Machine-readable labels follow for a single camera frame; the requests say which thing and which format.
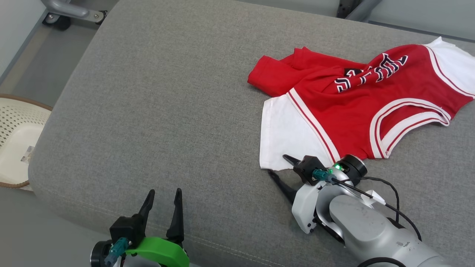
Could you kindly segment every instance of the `sofa seam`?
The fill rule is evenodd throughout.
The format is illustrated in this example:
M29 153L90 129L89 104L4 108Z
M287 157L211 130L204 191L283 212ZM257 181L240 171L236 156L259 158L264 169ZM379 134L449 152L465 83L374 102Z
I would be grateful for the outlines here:
M83 208L87 208L87 209L91 209L91 210L98 211L98 212L101 212L101 213L105 213L105 214L110 215L110 216L117 216L117 215L125 216L124 214L120 214L120 213L113 214L113 213L111 213L111 212L108 211L108 210L103 210L103 209L101 209L101 208L93 207L93 206L91 206L91 205L89 205L89 204L87 204L87 203L83 203L83 202L81 202L81 201L79 201L79 200L74 200L74 199L72 199L72 198L70 198L70 197L67 197L67 196L64 196L64 195L55 193L55 192L51 191L50 189L48 189L47 187L44 187L44 186L41 185L40 183L37 183L37 182L36 182L36 183L35 183L35 186L36 186L36 187L40 187L40 188L43 189L43 190L46 190L47 192L51 193L52 195L56 195L56 196L58 196L58 197L61 197L61 198L63 198L65 201L67 201L67 202L69 202L69 203L73 203L73 204L74 204L74 203L79 203L79 205L82 206ZM166 226L158 225L158 224L155 224L155 223L153 223L153 222L149 223L149 225L150 225L150 224L153 225L153 226L156 226L156 227L163 228L163 229L168 229ZM245 257L245 256L238 255L238 254L232 253L232 252L230 252L230 251L226 251L226 250L223 250L223 249L214 247L214 246L209 245L209 244L204 244L204 243L202 243L202 242L197 241L196 239L203 240L203 241L205 241L205 242L211 243L211 244L216 245L216 246L220 246L220 247L222 247L222 248L227 248L227 249L229 249L229 250L233 250L233 251L238 252L238 253L240 253L240 254L244 254L244 255L246 255L246 256L248 256L248 257L254 257L254 258L260 259L260 260L262 260L262 261L266 261L266 262L271 263L271 264L275 264L275 265L278 265L278 266L285 267L285 265L282 265L282 264L279 264L279 263L276 263L276 262L273 262L273 261L270 261L270 260L267 260L267 259L264 259L264 258L261 258L261 257L258 257L258 256L254 256L254 255L251 255L251 254L248 254L248 253L246 253L246 252L242 252L242 251L239 251L239 250L236 250L236 249L233 249L233 248L229 248L229 247L220 245L220 244L218 244L218 243L215 243L215 242L212 242L212 241L209 241L209 240L200 238L200 237L193 236L193 235L191 235L191 234L186 234L186 235L187 235L188 237L190 237L190 239L191 239L192 241L197 242L197 243L202 244L202 245L205 245L205 246L208 246L208 247L210 247L210 248L214 248L214 249L217 249L217 250L221 250L221 251L223 251L223 252L226 252L226 253L229 253L229 254L232 254L232 255L235 255L235 256L238 256L238 257L242 257L242 258L245 258L245 259L248 259L248 260L251 260L251 261L260 263L260 264L263 264L263 265L271 266L271 265L268 265L268 264L266 264L266 263L264 263L264 262L256 261L256 260L254 260L254 259L247 258L247 257Z

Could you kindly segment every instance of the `white plastic basket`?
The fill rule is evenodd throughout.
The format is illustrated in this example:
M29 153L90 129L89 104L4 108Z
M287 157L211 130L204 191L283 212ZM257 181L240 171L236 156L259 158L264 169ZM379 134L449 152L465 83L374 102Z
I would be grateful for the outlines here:
M0 95L0 186L31 190L28 164L52 108Z

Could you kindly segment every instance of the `jersey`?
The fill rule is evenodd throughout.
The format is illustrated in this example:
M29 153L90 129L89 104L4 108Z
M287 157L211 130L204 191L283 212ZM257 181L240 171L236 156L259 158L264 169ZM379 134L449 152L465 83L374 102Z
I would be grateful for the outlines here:
M261 168L291 168L283 154L330 166L346 154L388 158L410 130L448 126L475 98L475 58L441 38L367 64L296 48L262 57L248 82L273 97L262 111Z

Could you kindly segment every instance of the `gray sofa cushion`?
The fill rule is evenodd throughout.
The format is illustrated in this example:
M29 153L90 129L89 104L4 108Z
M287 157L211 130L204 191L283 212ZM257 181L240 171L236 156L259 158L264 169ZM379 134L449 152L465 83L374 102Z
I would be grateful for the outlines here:
M147 234L164 237L177 187L184 246L211 266L355 266L259 169L261 109L247 84L262 55L294 47L368 62L386 49L435 39L358 22L226 0L122 0L98 30L38 141L29 177L59 215L107 232L156 190ZM475 54L473 44L454 42ZM392 182L401 209L442 255L475 260L475 105L445 128L408 134L388 160L366 161ZM298 187L291 171L283 179ZM384 184L364 181L389 202ZM388 216L393 214L383 210Z

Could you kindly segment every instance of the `teal connector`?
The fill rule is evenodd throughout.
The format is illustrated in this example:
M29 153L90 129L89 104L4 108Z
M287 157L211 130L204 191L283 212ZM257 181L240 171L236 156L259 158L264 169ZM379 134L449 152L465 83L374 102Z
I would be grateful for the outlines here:
M126 238L119 238L119 240L112 246L109 255L105 257L105 265L112 267L115 265L119 257L125 253L129 247L129 241Z
M329 169L328 171L317 169L313 171L312 176L319 181L326 181L332 183L332 178L336 176L332 174L332 170Z

